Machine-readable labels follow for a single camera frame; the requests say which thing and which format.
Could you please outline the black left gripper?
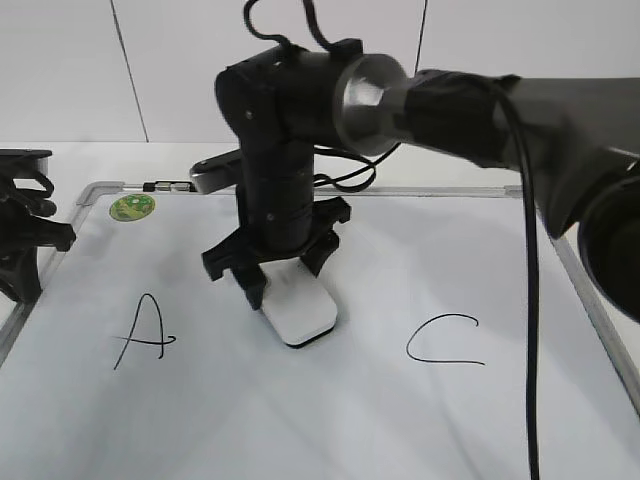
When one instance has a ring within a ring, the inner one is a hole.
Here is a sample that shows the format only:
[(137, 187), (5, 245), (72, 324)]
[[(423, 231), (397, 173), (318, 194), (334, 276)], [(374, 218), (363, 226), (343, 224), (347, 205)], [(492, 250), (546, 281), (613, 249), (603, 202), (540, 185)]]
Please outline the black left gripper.
[[(46, 220), (55, 213), (54, 186), (47, 176), (51, 150), (1, 150), (1, 244), (38, 245), (69, 251), (76, 240), (71, 224)], [(37, 248), (1, 255), (1, 292), (17, 303), (41, 294)]]

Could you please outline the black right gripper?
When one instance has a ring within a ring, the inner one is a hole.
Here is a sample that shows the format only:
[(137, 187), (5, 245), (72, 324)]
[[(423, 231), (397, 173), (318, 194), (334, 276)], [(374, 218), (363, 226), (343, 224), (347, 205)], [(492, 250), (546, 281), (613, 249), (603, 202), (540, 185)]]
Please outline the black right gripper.
[(350, 205), (341, 197), (312, 201), (284, 218), (260, 224), (249, 210), (246, 194), (235, 194), (239, 227), (219, 244), (202, 254), (209, 277), (218, 280), (231, 269), (253, 310), (260, 310), (267, 278), (259, 265), (300, 258), (314, 276), (339, 248), (333, 226), (350, 220)]

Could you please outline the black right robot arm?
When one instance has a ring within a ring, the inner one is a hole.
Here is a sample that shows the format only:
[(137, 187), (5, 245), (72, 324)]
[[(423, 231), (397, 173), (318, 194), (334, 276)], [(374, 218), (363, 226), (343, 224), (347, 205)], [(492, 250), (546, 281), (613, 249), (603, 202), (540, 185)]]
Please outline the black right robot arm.
[(358, 40), (331, 53), (278, 46), (220, 72), (218, 107), (239, 147), (217, 159), (236, 185), (239, 228), (203, 256), (212, 279), (240, 277), (253, 307), (261, 265), (300, 257), (318, 272), (336, 249), (341, 200), (313, 198), (319, 153), (376, 156), (412, 144), (520, 172), (552, 238), (578, 231), (598, 290), (639, 315), (639, 82), (635, 78), (408, 76)]

